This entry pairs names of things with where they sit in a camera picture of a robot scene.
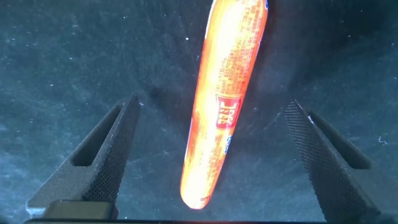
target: orange plastic wrapper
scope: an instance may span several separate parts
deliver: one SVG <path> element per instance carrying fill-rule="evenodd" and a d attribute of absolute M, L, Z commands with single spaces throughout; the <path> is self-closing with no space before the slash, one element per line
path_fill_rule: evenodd
<path fill-rule="evenodd" d="M 204 208 L 216 186 L 267 13 L 266 0 L 213 0 L 180 187 L 190 208 Z"/>

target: blue label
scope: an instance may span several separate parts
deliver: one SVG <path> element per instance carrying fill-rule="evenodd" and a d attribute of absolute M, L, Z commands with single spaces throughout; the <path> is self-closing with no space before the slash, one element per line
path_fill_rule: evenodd
<path fill-rule="evenodd" d="M 224 149 L 224 154 L 226 154 L 228 152 L 228 148 L 229 148 L 229 144 L 231 144 L 231 140 L 232 140 L 232 134 L 230 134 L 228 136 L 228 139 L 226 140 L 226 146 L 225 146 L 225 149 Z"/>

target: dark fabric surface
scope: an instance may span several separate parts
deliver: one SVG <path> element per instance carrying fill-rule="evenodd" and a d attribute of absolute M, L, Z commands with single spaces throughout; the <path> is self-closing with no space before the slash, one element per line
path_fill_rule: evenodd
<path fill-rule="evenodd" d="M 210 5 L 0 1 L 0 219 L 27 219 L 26 200 L 133 91 L 141 117 L 120 218 L 323 220 L 283 117 L 291 97 L 398 180 L 398 2 L 273 0 L 213 198 L 203 210 L 185 206 L 179 183 Z"/>

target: red logo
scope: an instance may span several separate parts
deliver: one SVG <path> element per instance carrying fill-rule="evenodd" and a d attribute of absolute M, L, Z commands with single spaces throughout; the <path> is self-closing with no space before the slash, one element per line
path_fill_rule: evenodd
<path fill-rule="evenodd" d="M 219 129 L 228 129 L 235 127 L 239 112 L 242 107 L 242 98 L 229 98 L 216 96 L 218 102 L 218 115 L 216 127 Z"/>

